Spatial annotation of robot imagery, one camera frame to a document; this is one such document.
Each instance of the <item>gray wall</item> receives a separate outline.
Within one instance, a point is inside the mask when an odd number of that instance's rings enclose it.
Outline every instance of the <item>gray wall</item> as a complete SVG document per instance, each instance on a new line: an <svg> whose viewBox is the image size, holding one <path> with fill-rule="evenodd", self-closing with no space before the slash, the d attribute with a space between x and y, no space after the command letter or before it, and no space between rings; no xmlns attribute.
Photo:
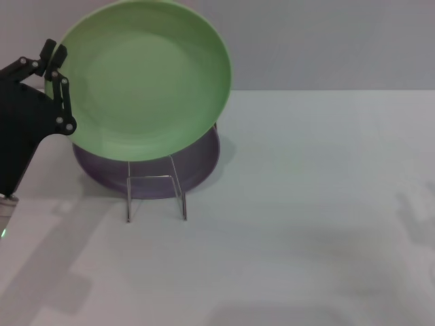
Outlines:
<svg viewBox="0 0 435 326"><path fill-rule="evenodd" d="M110 0L0 1L0 66ZM239 90L434 89L434 0L181 0L222 34Z"/></svg>

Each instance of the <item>white table surface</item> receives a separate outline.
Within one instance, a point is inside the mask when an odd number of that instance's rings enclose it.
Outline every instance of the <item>white table surface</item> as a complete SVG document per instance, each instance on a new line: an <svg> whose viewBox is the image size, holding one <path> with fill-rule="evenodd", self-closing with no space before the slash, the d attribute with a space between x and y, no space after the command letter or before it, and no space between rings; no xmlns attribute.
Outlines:
<svg viewBox="0 0 435 326"><path fill-rule="evenodd" d="M433 326L435 92L233 92L176 201L38 149L0 241L0 326Z"/></svg>

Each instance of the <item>purple plate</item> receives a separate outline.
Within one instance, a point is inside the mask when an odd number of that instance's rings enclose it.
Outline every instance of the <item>purple plate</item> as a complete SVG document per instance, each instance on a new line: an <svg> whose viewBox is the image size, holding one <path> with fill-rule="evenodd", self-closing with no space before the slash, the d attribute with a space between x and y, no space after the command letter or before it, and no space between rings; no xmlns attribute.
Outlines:
<svg viewBox="0 0 435 326"><path fill-rule="evenodd" d="M101 158L77 145L73 145L73 150L80 166L91 178L105 187L127 194L128 162ZM172 155L183 192L200 185L213 172L219 154L218 132L212 128L197 142ZM175 180L170 157L131 162L130 175L172 175ZM131 196L136 199L172 198L175 191L171 178L131 179Z"/></svg>

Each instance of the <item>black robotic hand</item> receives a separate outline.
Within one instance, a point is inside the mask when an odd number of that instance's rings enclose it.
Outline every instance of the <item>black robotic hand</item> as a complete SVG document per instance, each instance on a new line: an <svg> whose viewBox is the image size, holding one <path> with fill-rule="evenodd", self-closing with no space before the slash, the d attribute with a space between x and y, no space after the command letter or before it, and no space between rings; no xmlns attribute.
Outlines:
<svg viewBox="0 0 435 326"><path fill-rule="evenodd" d="M25 57L0 70L0 196L15 191L39 143L51 134L70 135L77 128L71 113L69 80L58 72L67 49L47 40L39 60ZM53 99L22 84L32 74L52 82Z"/></svg>

